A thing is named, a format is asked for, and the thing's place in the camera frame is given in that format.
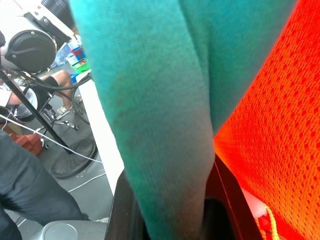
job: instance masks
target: teal sleeve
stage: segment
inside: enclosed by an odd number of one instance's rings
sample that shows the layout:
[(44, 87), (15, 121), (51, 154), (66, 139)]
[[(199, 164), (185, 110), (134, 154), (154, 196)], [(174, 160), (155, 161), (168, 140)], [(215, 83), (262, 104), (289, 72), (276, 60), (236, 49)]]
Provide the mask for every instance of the teal sleeve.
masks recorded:
[(253, 80), (292, 6), (276, 0), (71, 1), (151, 239), (199, 236), (214, 132)]

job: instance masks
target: red mesh fabric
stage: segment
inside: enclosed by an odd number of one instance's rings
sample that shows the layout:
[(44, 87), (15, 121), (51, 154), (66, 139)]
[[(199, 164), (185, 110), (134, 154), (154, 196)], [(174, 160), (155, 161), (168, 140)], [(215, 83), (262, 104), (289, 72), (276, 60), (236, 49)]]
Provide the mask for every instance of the red mesh fabric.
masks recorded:
[(320, 2), (301, 0), (216, 138), (241, 187), (288, 240), (320, 239)]

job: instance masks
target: brick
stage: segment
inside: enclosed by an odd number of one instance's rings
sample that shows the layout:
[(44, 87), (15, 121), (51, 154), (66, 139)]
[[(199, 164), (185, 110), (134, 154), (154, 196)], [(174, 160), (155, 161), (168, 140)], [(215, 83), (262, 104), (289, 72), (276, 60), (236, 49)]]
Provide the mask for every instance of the brick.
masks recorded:
[(28, 138), (24, 135), (18, 136), (17, 139), (15, 140), (15, 142), (18, 145), (23, 146), (26, 142), (28, 142)]
[(17, 139), (17, 135), (15, 133), (10, 133), (9, 136), (13, 141)]
[(39, 153), (42, 152), (42, 146), (41, 146), (41, 142), (39, 143), (36, 143), (32, 149), (31, 149), (31, 152), (34, 154), (34, 155), (38, 155)]
[(38, 141), (40, 141), (41, 137), (38, 134), (30, 134), (26, 135), (31, 145), (35, 145)]
[(30, 151), (33, 146), (30, 142), (26, 142), (23, 146), (22, 146), (24, 149), (27, 149), (28, 151)]

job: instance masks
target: yellow cord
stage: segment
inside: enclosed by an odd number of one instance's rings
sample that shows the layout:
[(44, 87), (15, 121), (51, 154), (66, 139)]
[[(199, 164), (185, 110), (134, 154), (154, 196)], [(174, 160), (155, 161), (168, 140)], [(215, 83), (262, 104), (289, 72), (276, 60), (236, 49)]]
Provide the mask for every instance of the yellow cord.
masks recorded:
[(261, 233), (262, 239), (263, 239), (263, 240), (267, 240), (266, 232), (260, 228), (259, 219), (258, 219), (258, 218), (255, 218), (254, 220), (255, 220), (255, 223), (256, 223), (256, 225), (258, 226), (258, 229), (259, 229), (259, 231), (260, 231), (260, 233)]
[(271, 209), (266, 204), (264, 206), (265, 206), (265, 209), (266, 209), (267, 213), (269, 214), (269, 218), (270, 218), (272, 240), (280, 240), (279, 235), (278, 235), (278, 231), (277, 231), (276, 219), (275, 219)]

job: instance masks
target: black pants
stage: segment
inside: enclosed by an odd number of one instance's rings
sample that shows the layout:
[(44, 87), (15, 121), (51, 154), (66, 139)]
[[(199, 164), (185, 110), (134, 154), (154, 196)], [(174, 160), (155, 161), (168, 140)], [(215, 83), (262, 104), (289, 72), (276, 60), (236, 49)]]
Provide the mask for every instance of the black pants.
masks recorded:
[[(45, 80), (43, 80), (43, 82), (53, 87), (59, 87), (57, 81), (54, 79), (53, 76), (48, 76)], [(55, 93), (55, 90), (50, 90), (50, 89), (46, 90), (40, 86), (33, 86), (31, 87), (31, 89), (34, 91), (36, 98), (38, 100), (38, 106), (37, 106), (38, 111), (45, 105), (45, 103), (49, 99), (48, 92), (51, 94)]]
[(0, 239), (22, 240), (4, 209), (42, 226), (59, 220), (88, 220), (40, 160), (0, 130)]

